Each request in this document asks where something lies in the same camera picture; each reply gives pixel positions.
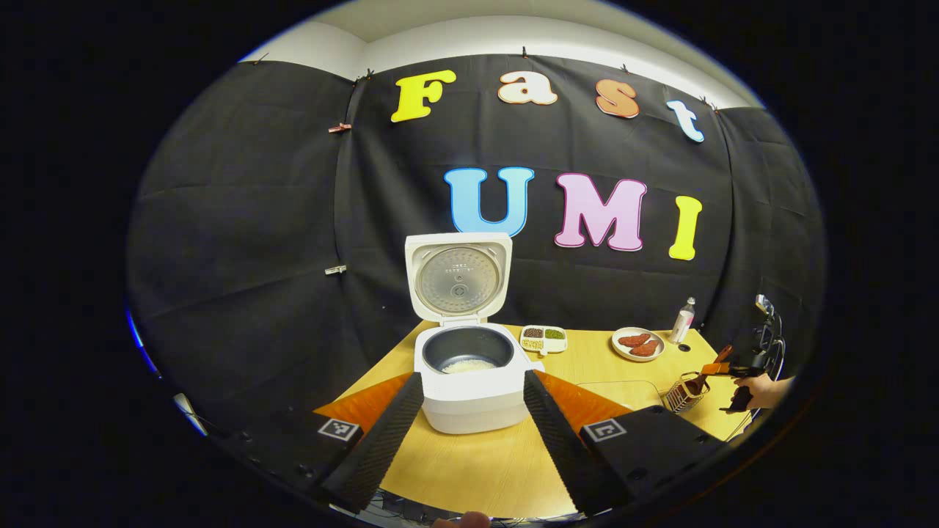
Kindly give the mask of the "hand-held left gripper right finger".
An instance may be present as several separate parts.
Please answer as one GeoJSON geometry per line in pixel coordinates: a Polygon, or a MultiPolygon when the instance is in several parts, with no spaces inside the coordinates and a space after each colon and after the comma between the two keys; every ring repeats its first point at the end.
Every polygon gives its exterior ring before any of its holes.
{"type": "Polygon", "coordinates": [[[577,511],[589,517],[655,498],[730,444],[663,406],[631,410],[537,369],[523,399],[577,511]]]}

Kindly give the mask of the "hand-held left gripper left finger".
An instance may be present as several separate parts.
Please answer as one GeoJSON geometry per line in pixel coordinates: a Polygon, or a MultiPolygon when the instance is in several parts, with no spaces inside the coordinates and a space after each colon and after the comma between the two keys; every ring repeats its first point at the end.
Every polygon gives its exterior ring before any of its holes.
{"type": "Polygon", "coordinates": [[[271,414],[220,445],[292,494],[358,513],[372,501],[424,400],[422,376],[405,373],[314,411],[271,414]]]}

